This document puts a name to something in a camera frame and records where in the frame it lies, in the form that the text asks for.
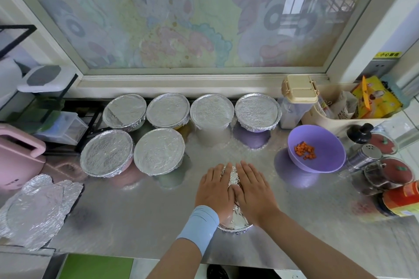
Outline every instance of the blue sleeve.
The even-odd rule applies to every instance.
[[[206,205],[197,206],[176,239],[189,239],[198,246],[203,256],[219,223],[218,214],[212,208]]]

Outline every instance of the shoe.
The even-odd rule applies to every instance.
[[[207,279],[229,279],[227,272],[220,265],[209,265]]]

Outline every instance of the beige lid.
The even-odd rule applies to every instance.
[[[293,104],[313,104],[318,101],[316,83],[308,75],[286,76],[281,92]]]

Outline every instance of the window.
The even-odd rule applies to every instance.
[[[81,58],[76,65],[85,75],[324,73],[350,32],[350,20],[355,23],[353,16],[368,4],[38,1],[75,50],[67,51],[73,62],[78,62],[76,55]]]

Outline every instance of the pink handle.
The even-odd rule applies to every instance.
[[[5,135],[20,140],[34,147],[35,149],[30,152],[30,156],[33,158],[42,155],[46,150],[45,143],[39,140],[38,138],[35,138],[30,134],[27,134],[26,132],[17,129],[16,127],[13,127],[9,124],[0,124],[0,136]]]

